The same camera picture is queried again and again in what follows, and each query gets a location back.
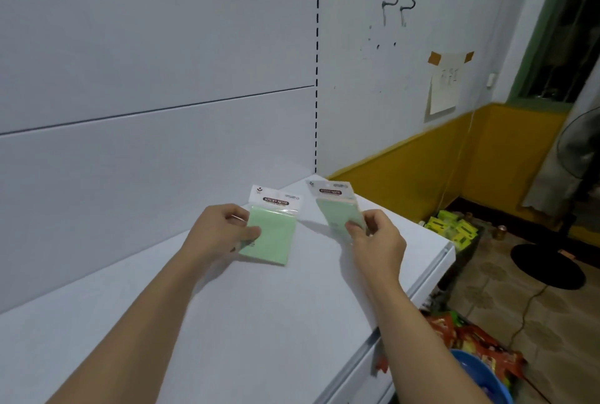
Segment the green sticky note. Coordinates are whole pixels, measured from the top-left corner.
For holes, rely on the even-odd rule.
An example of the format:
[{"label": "green sticky note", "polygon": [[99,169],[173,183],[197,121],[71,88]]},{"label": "green sticky note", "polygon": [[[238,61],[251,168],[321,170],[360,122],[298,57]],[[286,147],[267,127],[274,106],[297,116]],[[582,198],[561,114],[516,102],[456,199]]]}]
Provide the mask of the green sticky note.
[{"label": "green sticky note", "polygon": [[249,227],[259,226],[260,236],[239,253],[256,259],[285,265],[296,231],[296,218],[292,215],[265,210],[258,206],[250,208]]},{"label": "green sticky note", "polygon": [[346,230],[346,223],[352,221],[363,229],[367,229],[365,219],[358,210],[355,203],[342,200],[317,199],[319,209],[325,215],[327,224],[332,230],[350,241],[350,235]]}]

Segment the white wall panel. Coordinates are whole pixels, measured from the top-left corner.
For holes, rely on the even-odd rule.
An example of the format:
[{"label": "white wall panel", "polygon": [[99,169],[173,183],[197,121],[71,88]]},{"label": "white wall panel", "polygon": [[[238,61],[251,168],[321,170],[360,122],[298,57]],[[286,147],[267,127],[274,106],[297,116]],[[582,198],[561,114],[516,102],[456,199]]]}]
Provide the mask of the white wall panel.
[{"label": "white wall panel", "polygon": [[0,0],[0,133],[314,84],[316,0]]},{"label": "white wall panel", "polygon": [[0,311],[314,170],[314,90],[0,137]]},{"label": "white wall panel", "polygon": [[[328,175],[489,97],[523,0],[320,0],[317,171]],[[431,117],[431,51],[475,52],[455,109]]]}]

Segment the hand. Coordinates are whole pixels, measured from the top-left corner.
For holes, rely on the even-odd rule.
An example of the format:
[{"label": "hand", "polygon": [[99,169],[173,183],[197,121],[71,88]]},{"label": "hand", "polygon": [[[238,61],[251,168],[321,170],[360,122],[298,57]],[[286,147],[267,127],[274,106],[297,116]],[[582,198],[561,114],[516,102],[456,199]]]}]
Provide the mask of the hand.
[{"label": "hand", "polygon": [[240,241],[256,240],[260,227],[246,227],[249,214],[233,203],[207,206],[191,227],[181,253],[194,263],[209,265],[218,256],[232,251]]},{"label": "hand", "polygon": [[346,230],[353,241],[354,263],[373,298],[380,290],[400,286],[398,276],[406,241],[383,211],[367,210],[362,214],[372,235],[367,236],[353,222],[346,223]]}]

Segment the plastic packaging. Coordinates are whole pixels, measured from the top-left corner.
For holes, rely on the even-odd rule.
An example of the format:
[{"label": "plastic packaging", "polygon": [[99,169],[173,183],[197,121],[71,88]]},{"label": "plastic packaging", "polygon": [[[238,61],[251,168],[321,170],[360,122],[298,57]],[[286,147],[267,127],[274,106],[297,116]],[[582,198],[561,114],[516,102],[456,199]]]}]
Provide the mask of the plastic packaging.
[{"label": "plastic packaging", "polygon": [[239,253],[285,265],[296,231],[296,217],[302,206],[302,196],[254,185],[248,203],[250,216],[247,225],[259,226],[261,233],[256,241]]},{"label": "plastic packaging", "polygon": [[346,223],[352,221],[367,229],[365,219],[358,209],[358,201],[354,190],[346,181],[308,181],[308,187],[314,195],[319,209],[323,212],[327,224],[346,241],[351,241],[346,230]]}]

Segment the white countertop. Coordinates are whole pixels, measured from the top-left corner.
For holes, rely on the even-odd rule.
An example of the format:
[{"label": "white countertop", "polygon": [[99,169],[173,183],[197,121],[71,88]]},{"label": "white countertop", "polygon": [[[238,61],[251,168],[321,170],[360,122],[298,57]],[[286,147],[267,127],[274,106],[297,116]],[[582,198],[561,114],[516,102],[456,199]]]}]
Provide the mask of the white countertop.
[{"label": "white countertop", "polygon": [[[331,236],[305,180],[286,190],[305,196],[288,264],[234,262],[209,272],[188,307],[159,403],[315,402],[374,331],[348,247]],[[358,198],[362,210],[380,208]],[[454,249],[384,211],[408,243],[400,282],[414,294]],[[1,314],[0,401],[44,403],[186,235]]]}]

